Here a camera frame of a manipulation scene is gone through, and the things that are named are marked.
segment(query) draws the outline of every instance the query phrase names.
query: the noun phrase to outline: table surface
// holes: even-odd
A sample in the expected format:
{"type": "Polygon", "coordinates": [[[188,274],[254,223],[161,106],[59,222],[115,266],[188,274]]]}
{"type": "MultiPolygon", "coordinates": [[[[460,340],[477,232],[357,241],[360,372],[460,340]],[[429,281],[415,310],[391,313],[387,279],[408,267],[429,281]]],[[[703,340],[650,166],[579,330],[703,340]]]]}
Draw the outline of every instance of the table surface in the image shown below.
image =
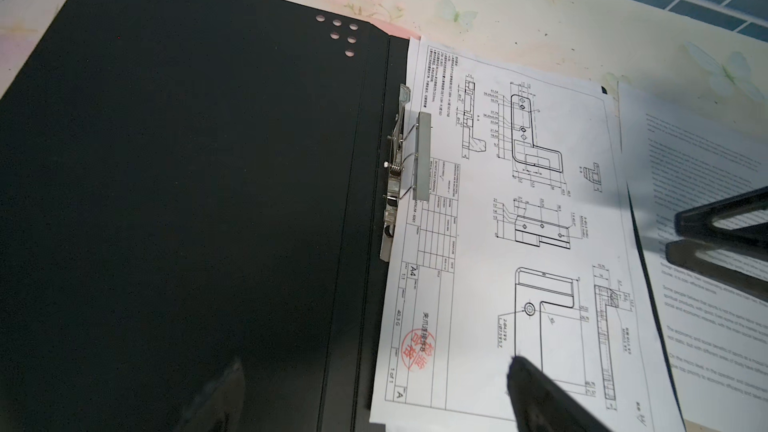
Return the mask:
{"type": "MultiPolygon", "coordinates": [[[[13,81],[65,0],[0,0],[0,93],[13,81]]],[[[631,0],[450,0],[476,11],[472,26],[441,18],[441,0],[290,0],[401,27],[492,60],[597,82],[617,97],[617,81],[768,139],[766,104],[736,88],[718,95],[711,73],[685,43],[716,61],[744,54],[751,81],[768,96],[768,43],[631,0]]],[[[705,430],[688,423],[688,430],[705,430]]]]}

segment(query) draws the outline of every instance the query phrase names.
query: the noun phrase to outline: red circular seal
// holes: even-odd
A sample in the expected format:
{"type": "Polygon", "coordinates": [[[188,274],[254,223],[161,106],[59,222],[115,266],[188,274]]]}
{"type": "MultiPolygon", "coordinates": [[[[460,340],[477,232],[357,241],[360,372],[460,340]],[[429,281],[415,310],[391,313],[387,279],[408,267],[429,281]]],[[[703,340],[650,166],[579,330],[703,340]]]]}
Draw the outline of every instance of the red circular seal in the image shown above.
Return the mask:
{"type": "Polygon", "coordinates": [[[400,357],[408,370],[421,370],[435,354],[435,336],[426,330],[415,328],[408,332],[400,346],[400,357]]]}

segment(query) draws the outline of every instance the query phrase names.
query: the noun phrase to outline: black folder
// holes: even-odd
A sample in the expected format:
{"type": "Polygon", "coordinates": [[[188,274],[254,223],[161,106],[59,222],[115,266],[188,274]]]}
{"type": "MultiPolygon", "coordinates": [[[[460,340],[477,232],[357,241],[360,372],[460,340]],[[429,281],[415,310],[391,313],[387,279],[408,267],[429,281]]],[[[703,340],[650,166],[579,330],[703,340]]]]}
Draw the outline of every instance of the black folder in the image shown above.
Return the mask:
{"type": "Polygon", "coordinates": [[[67,0],[0,100],[0,428],[381,427],[407,48],[284,0],[67,0]]]}

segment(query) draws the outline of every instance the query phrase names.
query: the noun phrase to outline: white paper sheet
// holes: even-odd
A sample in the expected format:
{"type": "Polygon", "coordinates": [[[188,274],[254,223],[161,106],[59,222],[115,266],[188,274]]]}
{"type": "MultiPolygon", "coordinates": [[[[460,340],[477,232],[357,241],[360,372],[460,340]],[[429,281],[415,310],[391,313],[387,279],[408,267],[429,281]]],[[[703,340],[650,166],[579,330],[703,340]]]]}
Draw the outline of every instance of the white paper sheet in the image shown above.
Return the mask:
{"type": "MultiPolygon", "coordinates": [[[[670,265],[664,245],[677,237],[676,212],[768,185],[768,148],[621,87],[625,171],[683,417],[720,432],[765,430],[768,306],[670,265]]],[[[729,265],[768,277],[762,262],[729,265]]]]}
{"type": "Polygon", "coordinates": [[[408,57],[406,131],[432,114],[430,199],[398,207],[371,421],[513,430],[520,354],[614,430],[682,430],[658,334],[638,327],[654,320],[629,273],[612,99],[427,40],[408,57]]]}

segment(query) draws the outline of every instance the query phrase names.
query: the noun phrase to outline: engineering drawing sheet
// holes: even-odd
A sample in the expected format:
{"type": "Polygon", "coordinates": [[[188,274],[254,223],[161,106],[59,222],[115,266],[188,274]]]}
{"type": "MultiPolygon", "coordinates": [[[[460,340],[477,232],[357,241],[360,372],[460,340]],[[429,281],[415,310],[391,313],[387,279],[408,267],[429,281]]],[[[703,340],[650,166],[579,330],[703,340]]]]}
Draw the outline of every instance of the engineering drawing sheet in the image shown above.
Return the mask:
{"type": "Polygon", "coordinates": [[[523,355],[613,430],[683,430],[658,335],[638,327],[654,318],[629,272],[612,99],[425,39],[407,85],[405,130],[431,113],[432,150],[404,164],[371,421],[514,430],[506,374],[523,355]]]}

